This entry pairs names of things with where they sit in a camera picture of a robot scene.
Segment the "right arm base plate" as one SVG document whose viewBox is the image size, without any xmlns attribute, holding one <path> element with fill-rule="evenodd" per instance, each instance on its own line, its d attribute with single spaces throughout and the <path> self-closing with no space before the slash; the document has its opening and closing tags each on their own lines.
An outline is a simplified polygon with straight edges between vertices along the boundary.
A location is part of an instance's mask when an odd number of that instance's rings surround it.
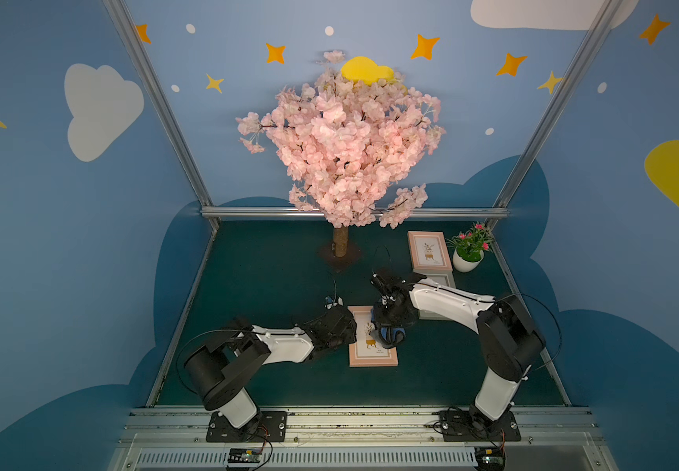
<svg viewBox="0 0 679 471">
<path fill-rule="evenodd" d="M 492 421 L 476 411 L 449 407 L 437 412 L 439 421 L 435 429 L 446 442 L 506 442 L 517 443 L 522 435 L 515 415 L 507 410 L 499 419 Z"/>
</svg>

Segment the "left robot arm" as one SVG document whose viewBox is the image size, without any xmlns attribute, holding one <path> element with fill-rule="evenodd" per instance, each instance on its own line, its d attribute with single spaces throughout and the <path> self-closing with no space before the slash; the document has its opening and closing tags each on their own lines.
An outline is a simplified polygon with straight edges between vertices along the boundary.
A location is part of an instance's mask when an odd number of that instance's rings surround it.
<svg viewBox="0 0 679 471">
<path fill-rule="evenodd" d="M 263 366 L 322 358 L 355 343 L 356 330 L 353 314 L 338 303 L 291 329 L 267 329 L 235 318 L 204 335 L 202 345 L 186 357 L 184 371 L 205 409 L 240 432 L 249 429 L 259 413 L 246 387 Z"/>
</svg>

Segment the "blue and grey cloth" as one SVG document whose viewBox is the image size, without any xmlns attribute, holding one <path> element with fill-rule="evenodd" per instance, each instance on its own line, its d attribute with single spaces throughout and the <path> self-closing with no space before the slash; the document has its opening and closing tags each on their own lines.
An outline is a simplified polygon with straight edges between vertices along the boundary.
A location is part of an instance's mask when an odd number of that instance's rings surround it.
<svg viewBox="0 0 679 471">
<path fill-rule="evenodd" d="M 384 349 L 395 349 L 406 339 L 406 331 L 403 328 L 376 327 L 371 334 Z"/>
</svg>

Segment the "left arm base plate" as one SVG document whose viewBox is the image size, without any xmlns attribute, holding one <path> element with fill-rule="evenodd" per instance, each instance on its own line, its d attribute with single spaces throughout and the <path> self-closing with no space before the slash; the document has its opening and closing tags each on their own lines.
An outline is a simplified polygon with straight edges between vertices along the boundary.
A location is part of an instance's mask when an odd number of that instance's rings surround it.
<svg viewBox="0 0 679 471">
<path fill-rule="evenodd" d="M 247 443 L 267 439 L 283 443 L 288 414 L 285 411 L 259 411 L 244 426 L 235 428 L 222 414 L 213 413 L 207 429 L 207 443 Z"/>
</svg>

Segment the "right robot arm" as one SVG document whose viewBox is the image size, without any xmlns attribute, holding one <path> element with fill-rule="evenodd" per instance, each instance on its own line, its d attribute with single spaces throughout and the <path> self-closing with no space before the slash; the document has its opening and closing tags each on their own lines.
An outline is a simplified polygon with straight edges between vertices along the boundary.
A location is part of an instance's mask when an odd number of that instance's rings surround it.
<svg viewBox="0 0 679 471">
<path fill-rule="evenodd" d="M 504 419 L 533 363 L 545 349 L 545 338 L 518 296 L 494 298 L 446 287 L 413 273 L 403 278 L 388 269 L 374 272 L 380 293 L 372 310 L 372 337 L 385 349 L 406 338 L 423 311 L 433 312 L 478 334 L 486 376 L 469 414 L 481 429 Z"/>
</svg>

